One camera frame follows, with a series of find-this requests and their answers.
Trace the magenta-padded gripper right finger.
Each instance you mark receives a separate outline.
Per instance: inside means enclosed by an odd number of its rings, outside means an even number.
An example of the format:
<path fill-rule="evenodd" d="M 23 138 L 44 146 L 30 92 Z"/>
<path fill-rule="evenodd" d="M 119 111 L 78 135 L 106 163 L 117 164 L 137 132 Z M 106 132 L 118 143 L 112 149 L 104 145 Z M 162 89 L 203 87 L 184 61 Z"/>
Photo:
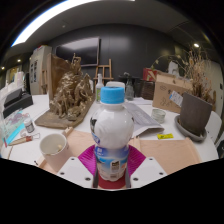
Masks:
<path fill-rule="evenodd" d="M 154 157 L 144 156 L 133 146 L 129 149 L 125 173 L 127 188 L 140 188 L 167 175 Z"/>

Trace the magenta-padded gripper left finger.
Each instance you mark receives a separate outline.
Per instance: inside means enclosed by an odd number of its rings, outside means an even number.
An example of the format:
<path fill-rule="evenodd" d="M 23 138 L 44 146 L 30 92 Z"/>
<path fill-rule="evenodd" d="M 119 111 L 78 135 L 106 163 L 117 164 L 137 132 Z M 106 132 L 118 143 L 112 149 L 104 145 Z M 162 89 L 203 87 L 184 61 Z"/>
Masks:
<path fill-rule="evenodd" d="M 97 188 L 98 171 L 94 149 L 92 145 L 78 157 L 70 157 L 57 175 L 84 188 Z"/>

